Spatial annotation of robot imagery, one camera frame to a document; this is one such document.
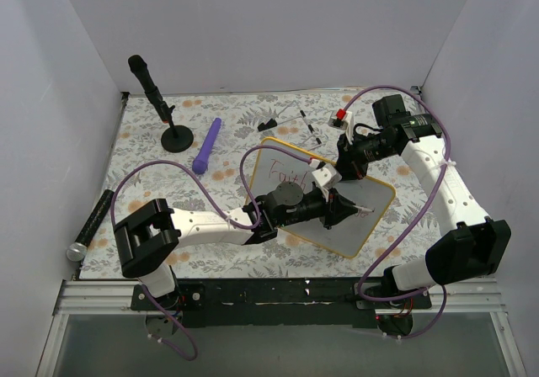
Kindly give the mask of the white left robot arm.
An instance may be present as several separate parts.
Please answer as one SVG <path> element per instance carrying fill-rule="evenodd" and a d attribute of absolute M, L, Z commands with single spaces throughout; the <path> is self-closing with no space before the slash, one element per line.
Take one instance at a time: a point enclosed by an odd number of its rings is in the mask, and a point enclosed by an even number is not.
<path fill-rule="evenodd" d="M 305 194 L 288 182 L 224 216 L 173 209 L 165 199 L 154 199 L 116 224 L 114 234 L 122 275 L 139 279 L 152 302 L 168 310 L 179 299 L 175 276 L 165 263 L 176 247 L 260 244 L 276 238 L 280 227 L 318 219 L 330 229 L 358 212 L 359 207 L 335 188 L 325 193 L 314 186 Z"/>

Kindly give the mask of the white red marker pen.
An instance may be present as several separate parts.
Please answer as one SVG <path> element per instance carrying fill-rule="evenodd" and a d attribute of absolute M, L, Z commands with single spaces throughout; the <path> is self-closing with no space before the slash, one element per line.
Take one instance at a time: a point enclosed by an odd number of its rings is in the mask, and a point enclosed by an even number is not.
<path fill-rule="evenodd" d="M 364 206 L 359 206 L 359 205 L 355 205 L 355 208 L 356 208 L 359 212 L 365 212 L 365 213 L 372 213 L 372 212 L 375 211 L 374 209 L 367 208 L 367 207 L 364 207 Z"/>

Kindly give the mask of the yellow framed whiteboard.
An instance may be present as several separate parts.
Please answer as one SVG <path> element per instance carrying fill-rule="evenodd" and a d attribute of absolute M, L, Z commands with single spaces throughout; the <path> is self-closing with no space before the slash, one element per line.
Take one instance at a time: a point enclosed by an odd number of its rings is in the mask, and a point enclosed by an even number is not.
<path fill-rule="evenodd" d="M 250 176 L 250 190 L 262 202 L 263 220 L 293 236 L 345 258 L 355 257 L 396 197 L 393 186 L 372 177 L 334 182 L 324 158 L 320 174 L 299 156 L 310 152 L 266 137 Z"/>

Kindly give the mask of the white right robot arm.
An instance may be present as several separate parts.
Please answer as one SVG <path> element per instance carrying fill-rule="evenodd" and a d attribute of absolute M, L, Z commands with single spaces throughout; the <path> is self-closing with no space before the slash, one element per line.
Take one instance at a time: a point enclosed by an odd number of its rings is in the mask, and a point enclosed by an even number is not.
<path fill-rule="evenodd" d="M 474 199 L 450 159 L 450 137 L 429 111 L 412 114 L 399 94 L 372 105 L 376 127 L 368 135 L 348 107 L 337 110 L 329 123 L 344 131 L 337 142 L 337 172 L 344 180 L 366 176 L 370 163 L 399 156 L 413 171 L 435 214 L 440 240 L 411 262 L 387 268 L 381 281 L 382 300 L 404 305 L 412 292 L 495 273 L 511 237 L 505 220 L 493 220 Z"/>

